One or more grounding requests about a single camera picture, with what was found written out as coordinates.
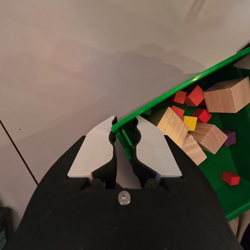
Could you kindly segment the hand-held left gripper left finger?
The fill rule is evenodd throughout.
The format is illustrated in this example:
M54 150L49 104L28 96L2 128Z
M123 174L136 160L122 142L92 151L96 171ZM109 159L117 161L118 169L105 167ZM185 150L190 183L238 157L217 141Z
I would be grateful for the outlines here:
M68 173L69 178L100 179L106 189L114 189L117 177L116 135L111 127L117 117L111 116L90 130Z

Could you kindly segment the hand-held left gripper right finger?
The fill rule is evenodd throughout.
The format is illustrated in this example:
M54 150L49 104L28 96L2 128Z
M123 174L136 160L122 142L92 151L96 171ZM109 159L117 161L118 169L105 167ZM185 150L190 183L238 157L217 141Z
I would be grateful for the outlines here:
M142 188L153 180L156 186L164 178L181 178L182 172L163 132L141 116L135 118L133 172Z

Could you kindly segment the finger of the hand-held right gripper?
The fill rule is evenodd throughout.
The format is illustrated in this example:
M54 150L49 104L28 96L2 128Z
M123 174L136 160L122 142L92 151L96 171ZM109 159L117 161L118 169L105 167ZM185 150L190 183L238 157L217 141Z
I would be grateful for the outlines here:
M239 60L237 60L234 64L234 67L241 68L241 69L250 69L250 57L242 57Z
M241 47L237 50L236 53L239 53L239 52L243 51L244 49L246 49L246 48L248 48L248 47L250 47L250 40L249 40L247 43L245 43L243 46L241 46Z

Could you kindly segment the pile of wooden cubes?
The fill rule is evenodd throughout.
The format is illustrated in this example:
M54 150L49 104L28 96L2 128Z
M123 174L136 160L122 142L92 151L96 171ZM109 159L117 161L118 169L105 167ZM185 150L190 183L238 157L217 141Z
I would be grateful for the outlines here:
M216 154L235 132L209 124L216 113L237 113L249 104L249 77L216 83L207 90L194 85L178 91L170 105L150 114L147 120L168 135L196 165L206 160L203 151Z

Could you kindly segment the green plastic box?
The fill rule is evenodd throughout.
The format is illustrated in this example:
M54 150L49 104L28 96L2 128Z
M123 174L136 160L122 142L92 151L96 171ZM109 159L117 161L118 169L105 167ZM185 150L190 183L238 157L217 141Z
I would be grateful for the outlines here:
M133 139L135 128L133 119L152 109L156 111L160 106L167 104L166 99L190 85L198 85L207 90L213 84L233 80L240 77L249 77L249 70L236 68L233 64L246 55L249 56L250 48L236 53L224 61L197 74L178 86L171 88L163 95L137 109L127 117L120 120L111 130L121 142L125 155L132 164L135 141ZM216 192L220 204L225 212L227 221L231 221L249 210L249 163L250 163L250 107L247 104L237 113L213 114L211 124L219 129L236 132L236 143L229 147L222 147L216 154L205 152L207 159L199 165L205 177ZM240 176L239 185L230 186L221 180L224 171L231 171Z

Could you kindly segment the single small red cube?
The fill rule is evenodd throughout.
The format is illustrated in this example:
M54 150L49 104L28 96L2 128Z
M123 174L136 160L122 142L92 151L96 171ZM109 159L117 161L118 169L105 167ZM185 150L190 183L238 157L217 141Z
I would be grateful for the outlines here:
M221 180L230 186L236 186L239 185L240 176L231 171L224 171Z

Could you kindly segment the pale cloth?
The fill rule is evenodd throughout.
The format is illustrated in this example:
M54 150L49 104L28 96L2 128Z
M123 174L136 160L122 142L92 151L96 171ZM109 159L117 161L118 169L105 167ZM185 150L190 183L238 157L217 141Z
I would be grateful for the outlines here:
M250 223L250 210L239 215L229 222L233 234L236 236L238 242L241 242L243 234Z

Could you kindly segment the dark device with green rings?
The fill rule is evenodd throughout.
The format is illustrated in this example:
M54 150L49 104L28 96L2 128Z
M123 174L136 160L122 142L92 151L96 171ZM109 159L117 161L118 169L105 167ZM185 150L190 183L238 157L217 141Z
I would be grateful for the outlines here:
M14 234L13 219L11 209L0 207L0 249L6 249L6 246Z

